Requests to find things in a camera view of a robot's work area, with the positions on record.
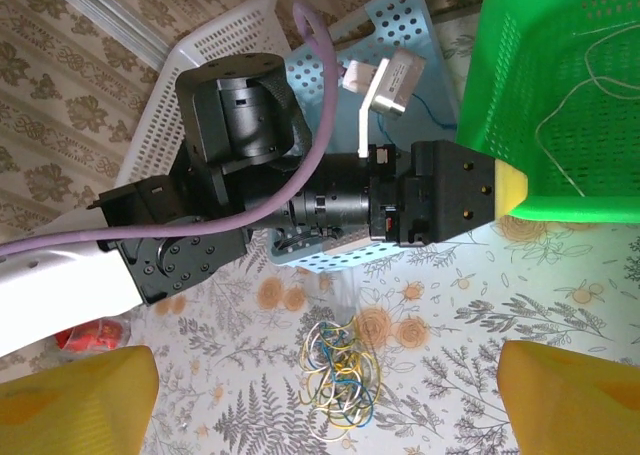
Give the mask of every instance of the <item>white cable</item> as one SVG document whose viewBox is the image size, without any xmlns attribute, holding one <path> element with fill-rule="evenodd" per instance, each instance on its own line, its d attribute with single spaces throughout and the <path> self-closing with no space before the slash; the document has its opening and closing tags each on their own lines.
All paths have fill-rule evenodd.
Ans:
<svg viewBox="0 0 640 455">
<path fill-rule="evenodd" d="M 540 140 L 540 130 L 542 129 L 542 127 L 544 126 L 544 124 L 546 124 L 549 120 L 551 120 L 553 117 L 555 117 L 558 112 L 560 112 L 560 110 L 562 110 L 562 107 L 564 107 L 564 105 L 567 103 L 567 100 L 569 100 L 569 98 L 582 86 L 586 85 L 587 83 L 591 83 L 593 82 L 602 92 L 604 92 L 605 94 L 613 97 L 613 98 L 617 98 L 619 100 L 640 100 L 640 95 L 638 96 L 624 96 L 624 95 L 618 95 L 615 93 L 610 92 L 609 90 L 607 90 L 605 87 L 603 87 L 598 80 L 605 80 L 607 82 L 613 83 L 614 85 L 618 85 L 620 87 L 624 87 L 624 88 L 628 88 L 630 90 L 638 90 L 640 91 L 640 85 L 631 85 L 629 83 L 625 83 L 622 82 L 620 80 L 616 80 L 614 78 L 611 77 L 606 77 L 606 76 L 595 76 L 595 74 L 593 73 L 593 69 L 591 68 L 591 63 L 589 63 L 589 53 L 598 45 L 600 45 L 601 43 L 605 42 L 606 40 L 609 40 L 610 38 L 613 38 L 617 35 L 620 35 L 622 33 L 628 32 L 630 30 L 635 30 L 640 28 L 640 25 L 633 25 L 631 27 L 626 27 L 623 28 L 621 30 L 618 30 L 612 34 L 607 35 L 606 37 L 601 38 L 600 40 L 598 40 L 597 42 L 593 43 L 585 52 L 584 54 L 584 63 L 585 66 L 587 67 L 587 71 L 589 72 L 589 77 L 586 80 L 583 80 L 582 82 L 578 83 L 575 87 L 573 87 L 569 93 L 567 94 L 566 97 L 564 97 L 564 99 L 560 102 L 560 104 L 558 105 L 558 107 L 551 112 L 551 114 L 549 116 L 547 116 L 544 120 L 542 120 L 540 122 L 540 124 L 536 127 L 535 130 L 535 135 L 534 138 L 536 140 L 536 142 L 538 143 L 538 145 L 540 146 L 540 148 L 544 151 L 544 153 L 547 155 L 547 157 L 549 157 L 549 159 L 553 162 L 553 164 L 556 166 L 556 168 L 560 171 L 560 173 L 564 176 L 564 178 L 567 179 L 567 181 L 573 186 L 573 188 L 576 189 L 576 191 L 580 194 L 581 197 L 585 197 L 585 193 L 580 189 L 580 187 L 578 187 L 578 185 L 576 184 L 576 182 L 573 180 L 573 178 L 571 178 L 571 176 L 566 172 L 566 170 L 564 168 L 562 168 L 562 165 L 560 165 L 560 163 L 556 160 L 556 158 L 551 154 L 551 152 L 549 152 L 549 150 L 547 150 L 547 148 L 544 146 L 544 144 L 542 143 L 542 141 Z M 589 34 L 593 34 L 593 33 L 597 33 L 602 31 L 602 29 L 599 30 L 594 30 L 593 32 L 585 32 L 582 35 L 589 35 Z"/>
</svg>

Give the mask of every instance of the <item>yellow object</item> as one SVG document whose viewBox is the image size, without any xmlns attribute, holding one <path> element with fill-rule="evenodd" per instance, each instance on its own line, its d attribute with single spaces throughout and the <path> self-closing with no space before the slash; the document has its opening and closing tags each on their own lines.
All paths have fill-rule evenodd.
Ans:
<svg viewBox="0 0 640 455">
<path fill-rule="evenodd" d="M 533 342 L 504 344 L 498 388 L 522 455 L 636 455 L 640 370 Z"/>
<path fill-rule="evenodd" d="M 158 394 L 148 347 L 0 385 L 0 455 L 138 455 Z"/>
<path fill-rule="evenodd" d="M 495 168 L 495 210 L 497 220 L 508 215 L 511 210 L 527 199 L 529 180 L 520 170 L 516 170 L 502 160 L 496 160 Z"/>
</svg>

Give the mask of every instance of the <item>black cylinder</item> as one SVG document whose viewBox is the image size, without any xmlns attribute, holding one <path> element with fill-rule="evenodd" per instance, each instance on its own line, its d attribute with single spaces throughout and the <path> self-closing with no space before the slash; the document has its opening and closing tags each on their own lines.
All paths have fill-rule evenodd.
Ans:
<svg viewBox="0 0 640 455">
<path fill-rule="evenodd" d="M 227 180 L 234 201 L 248 210 L 266 201 L 291 175 L 291 172 L 263 165 L 231 174 Z M 250 228 L 326 229 L 366 225 L 368 184 L 365 160 L 355 154 L 325 155 L 303 190 Z"/>
</svg>

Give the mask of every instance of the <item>rubber band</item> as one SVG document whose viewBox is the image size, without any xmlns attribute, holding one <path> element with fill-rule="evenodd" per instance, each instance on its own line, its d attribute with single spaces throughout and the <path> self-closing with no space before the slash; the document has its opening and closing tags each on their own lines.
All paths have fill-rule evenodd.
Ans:
<svg viewBox="0 0 640 455">
<path fill-rule="evenodd" d="M 564 99 L 560 102 L 560 104 L 558 105 L 558 107 L 551 112 L 550 115 L 548 115 L 544 120 L 542 120 L 540 122 L 540 124 L 536 127 L 535 130 L 535 134 L 534 134 L 534 138 L 536 140 L 536 142 L 538 143 L 538 145 L 540 146 L 540 148 L 542 149 L 542 151 L 547 155 L 547 157 L 549 157 L 549 160 L 551 160 L 551 162 L 555 165 L 555 167 L 558 169 L 558 171 L 562 174 L 562 176 L 564 176 L 564 178 L 567 179 L 567 181 L 573 186 L 573 188 L 576 189 L 576 191 L 580 194 L 581 197 L 585 197 L 585 193 L 582 191 L 582 189 L 580 189 L 580 187 L 578 186 L 578 184 L 573 180 L 573 178 L 571 178 L 571 176 L 567 173 L 567 171 L 562 167 L 562 165 L 560 165 L 560 163 L 558 162 L 558 160 L 556 160 L 556 158 L 551 154 L 551 152 L 549 150 L 547 150 L 547 148 L 544 146 L 544 144 L 542 143 L 542 141 L 540 140 L 540 130 L 542 129 L 542 127 L 549 121 L 551 120 L 553 117 L 555 117 L 560 110 L 562 110 L 562 108 L 565 106 L 565 104 L 567 103 L 567 101 L 569 100 L 569 98 L 571 98 L 571 96 L 578 91 L 578 89 L 588 83 L 593 82 L 596 87 L 598 87 L 598 89 L 600 89 L 600 91 L 602 91 L 603 93 L 605 93 L 606 95 L 609 95 L 613 98 L 617 98 L 619 100 L 640 100 L 640 95 L 636 95 L 636 96 L 625 96 L 625 95 L 618 95 L 616 93 L 613 93 L 611 91 L 609 91 L 607 88 L 603 87 L 602 84 L 599 82 L 599 80 L 604 80 L 607 81 L 609 83 L 612 83 L 614 85 L 617 85 L 619 87 L 624 87 L 630 90 L 636 90 L 636 91 L 640 91 L 640 85 L 632 85 L 629 83 L 625 83 L 622 82 L 620 80 L 616 80 L 615 78 L 611 78 L 611 77 L 606 77 L 606 76 L 596 76 L 593 72 L 593 69 L 591 67 L 591 63 L 589 62 L 589 53 L 591 53 L 591 51 L 597 47 L 598 45 L 600 45 L 601 43 L 609 40 L 610 38 L 616 37 L 622 33 L 628 32 L 630 30 L 636 30 L 640 28 L 640 25 L 633 25 L 630 27 L 625 27 L 621 30 L 618 30 L 614 33 L 611 33 L 603 38 L 601 38 L 600 40 L 598 40 L 597 42 L 593 43 L 585 52 L 584 54 L 584 64 L 587 68 L 587 71 L 589 72 L 589 78 L 587 78 L 586 80 L 583 80 L 582 82 L 578 83 L 575 87 L 573 87 L 569 93 L 567 94 L 566 97 L 564 97 Z M 601 32 L 603 29 L 598 29 L 598 30 L 594 30 L 592 32 L 585 32 L 582 33 L 581 35 L 590 35 L 593 33 L 598 33 Z"/>
<path fill-rule="evenodd" d="M 380 367 L 375 357 L 355 336 L 354 319 L 346 325 L 318 322 L 305 337 L 299 365 L 307 374 L 306 394 L 300 403 L 312 406 L 309 431 L 320 440 L 336 442 L 349 430 L 371 422 L 381 387 Z M 329 426 L 343 430 L 335 438 L 324 438 L 311 426 L 313 414 L 327 417 Z"/>
</svg>

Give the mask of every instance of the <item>red object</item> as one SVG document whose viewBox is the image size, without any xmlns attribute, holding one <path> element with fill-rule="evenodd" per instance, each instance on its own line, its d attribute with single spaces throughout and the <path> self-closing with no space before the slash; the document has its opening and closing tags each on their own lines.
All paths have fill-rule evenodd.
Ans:
<svg viewBox="0 0 640 455">
<path fill-rule="evenodd" d="M 106 352 L 127 342 L 125 332 L 121 322 L 101 319 L 56 333 L 55 338 L 58 346 L 69 352 Z"/>
</svg>

